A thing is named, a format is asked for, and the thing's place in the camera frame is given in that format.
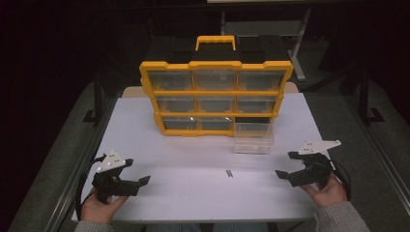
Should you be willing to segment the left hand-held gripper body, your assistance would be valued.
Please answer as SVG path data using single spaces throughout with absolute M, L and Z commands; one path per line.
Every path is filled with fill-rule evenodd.
M 102 203 L 106 203 L 109 196 L 137 196 L 139 188 L 136 187 L 136 181 L 120 178 L 122 171 L 127 168 L 125 160 L 116 150 L 103 156 L 92 182 Z

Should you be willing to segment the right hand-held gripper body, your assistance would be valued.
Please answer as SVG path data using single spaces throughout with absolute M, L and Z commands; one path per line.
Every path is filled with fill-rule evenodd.
M 293 187 L 318 183 L 326 186 L 330 174 L 334 171 L 331 160 L 323 155 L 324 151 L 339 146 L 339 140 L 307 140 L 298 152 L 306 156 L 301 160 L 304 169 L 290 173 L 293 176 Z

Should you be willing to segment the clear plastic drawer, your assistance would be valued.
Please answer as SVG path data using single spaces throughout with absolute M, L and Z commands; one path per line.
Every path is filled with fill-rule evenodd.
M 266 155 L 275 143 L 272 124 L 236 123 L 234 152 Z

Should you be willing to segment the person's left hand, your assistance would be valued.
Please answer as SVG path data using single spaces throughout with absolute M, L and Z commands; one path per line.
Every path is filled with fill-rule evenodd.
M 98 193 L 93 192 L 83 202 L 80 218 L 84 221 L 109 224 L 128 199 L 127 196 L 120 196 L 115 200 L 109 197 L 106 203 L 102 203 L 99 200 Z

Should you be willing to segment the person's right hand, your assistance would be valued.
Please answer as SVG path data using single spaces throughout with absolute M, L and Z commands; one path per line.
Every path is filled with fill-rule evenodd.
M 309 195 L 319 208 L 328 207 L 347 200 L 346 191 L 334 174 L 330 175 L 327 186 L 322 189 L 317 189 L 310 185 L 301 186 L 301 189 Z

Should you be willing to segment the black metal stand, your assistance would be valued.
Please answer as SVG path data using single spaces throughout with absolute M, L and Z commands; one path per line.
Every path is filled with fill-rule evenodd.
M 98 72 L 94 74 L 94 108 L 88 110 L 83 118 L 84 123 L 92 123 L 96 126 L 103 115 L 103 89 L 101 84 L 101 76 Z
M 373 122 L 384 122 L 384 118 L 377 108 L 368 107 L 368 92 L 369 76 L 366 69 L 363 69 L 359 90 L 359 115 L 367 126 Z

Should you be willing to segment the set of clear cabinet drawers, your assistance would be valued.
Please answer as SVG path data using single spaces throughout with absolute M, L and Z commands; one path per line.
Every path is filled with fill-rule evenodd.
M 156 117 L 166 132 L 231 133 L 240 123 L 269 124 L 278 115 L 282 71 L 153 71 Z

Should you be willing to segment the yellow and black organizer cabinet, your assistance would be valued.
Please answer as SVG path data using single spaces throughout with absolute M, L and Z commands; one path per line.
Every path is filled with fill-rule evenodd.
M 193 133 L 189 130 L 166 132 L 160 127 L 156 112 L 153 88 L 149 73 L 153 71 L 282 71 L 284 76 L 280 91 L 284 97 L 284 86 L 291 77 L 294 66 L 278 36 L 256 36 L 238 38 L 235 36 L 199 36 L 194 39 L 157 37 L 152 40 L 146 58 L 139 67 L 140 82 L 151 100 L 154 121 L 164 135 L 226 135 L 231 133 Z

